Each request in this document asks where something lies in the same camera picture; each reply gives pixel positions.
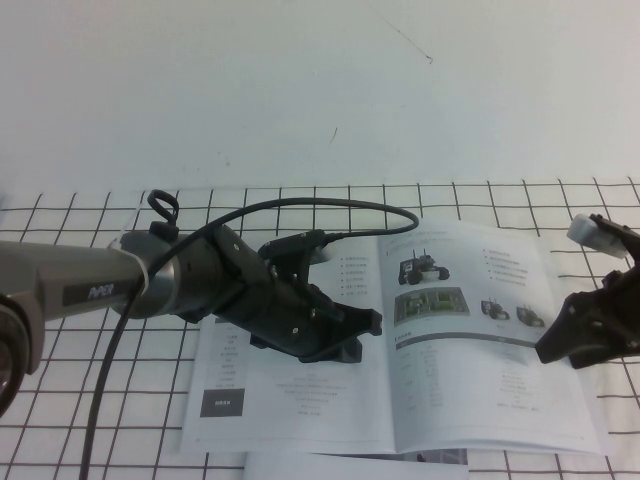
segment black wire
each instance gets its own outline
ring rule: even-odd
[[[149,197],[153,197],[154,199],[160,198],[161,200],[166,200],[165,192],[160,190],[154,190]],[[178,255],[184,249],[186,249],[189,245],[194,243],[196,240],[210,234],[216,228],[220,228],[225,223],[230,222],[231,220],[235,220],[236,218],[244,217],[245,215],[249,215],[250,213],[257,212],[259,210],[267,210],[271,208],[278,207],[287,207],[293,205],[328,205],[334,207],[351,207],[351,208],[359,208],[366,210],[378,210],[387,213],[393,213],[395,215],[399,215],[401,217],[408,218],[411,220],[411,224],[406,225],[404,227],[397,227],[392,229],[372,229],[365,230],[362,232],[349,232],[349,233],[330,233],[327,235],[327,244],[331,242],[335,242],[336,240],[340,240],[343,238],[352,238],[352,237],[370,237],[370,236],[378,236],[378,235],[394,235],[397,233],[408,232],[416,228],[420,222],[418,217],[413,213],[403,210],[402,208],[393,207],[390,205],[384,205],[381,203],[373,203],[373,202],[364,202],[360,200],[342,200],[337,198],[281,198],[277,200],[268,200],[266,202],[259,202],[253,205],[249,205],[247,207],[239,208],[233,212],[227,213],[220,218],[209,222],[205,226],[199,228],[188,237],[174,245],[171,249],[169,249],[164,255],[158,258],[155,262],[149,266],[147,274],[149,276],[149,280],[151,280],[156,273],[160,271],[160,269],[169,262],[173,257]],[[84,437],[84,448],[82,451],[82,462],[80,464],[80,480],[87,480],[89,477],[89,466],[91,464],[91,451],[93,449],[93,439],[95,437],[96,425],[98,423],[98,413],[100,411],[100,403],[102,402],[102,395],[104,393],[105,385],[107,383],[107,376],[109,375],[109,369],[111,368],[111,363],[113,362],[113,358],[116,353],[116,349],[118,348],[118,343],[120,342],[120,338],[122,337],[122,333],[127,325],[127,321],[129,320],[129,313],[131,312],[131,308],[133,307],[134,302],[142,292],[142,288],[144,287],[144,277],[140,277],[136,286],[133,288],[131,297],[129,298],[128,303],[126,304],[122,314],[120,315],[120,319],[118,320],[118,324],[116,325],[115,330],[113,331],[113,336],[109,341],[109,345],[107,346],[107,351],[105,352],[104,359],[102,361],[102,366],[100,367],[100,373],[98,374],[98,379],[96,381],[96,386],[93,393],[93,399],[91,401],[91,408],[89,410],[89,418],[87,420],[87,431]]]

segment white background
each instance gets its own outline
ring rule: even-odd
[[[0,188],[626,175],[639,45],[635,0],[6,1]]]

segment paper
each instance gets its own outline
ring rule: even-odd
[[[380,258],[398,451],[602,451],[577,372],[533,349],[559,311],[536,239],[429,221]]]
[[[466,480],[464,465],[345,458],[308,453],[251,453],[245,480]]]
[[[548,268],[536,239],[461,222],[337,242],[310,281],[382,312],[382,336],[360,364],[301,364],[205,320],[181,448],[602,453],[581,377],[533,349],[558,311]]]
[[[336,246],[333,260],[312,267],[310,281],[337,302],[381,312],[375,239]],[[249,340],[231,324],[203,321],[183,449],[395,452],[386,342],[380,337],[361,337],[365,360],[353,365],[302,364],[251,347]]]

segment table surface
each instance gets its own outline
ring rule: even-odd
[[[182,190],[179,226],[193,231],[235,208],[266,199],[324,196],[384,202],[429,217],[516,229],[547,242],[563,294],[593,290],[629,263],[586,251],[566,236],[578,213],[601,213],[640,229],[640,179],[451,182],[412,185]],[[136,211],[144,192],[23,193],[0,204],[0,239],[105,247],[129,222],[146,229],[156,214]],[[232,222],[249,245],[312,227],[347,230],[394,222],[381,212],[287,208]],[[77,478],[89,404],[117,317],[106,310],[46,324],[43,361],[25,377],[0,419],[0,478]],[[198,326],[174,317],[132,320],[109,374],[91,478],[242,478],[243,454],[176,453]],[[614,451],[609,457],[468,451],[472,479],[640,478],[640,361],[592,368]]]

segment booklet page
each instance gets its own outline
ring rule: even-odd
[[[357,238],[336,242],[309,282],[337,303],[382,313],[379,277],[377,240]],[[183,451],[394,451],[383,337],[360,337],[359,364],[302,364],[249,341],[230,323],[203,321]]]
[[[533,348],[559,306],[537,239],[425,220],[379,242],[399,451],[600,451],[577,373]]]

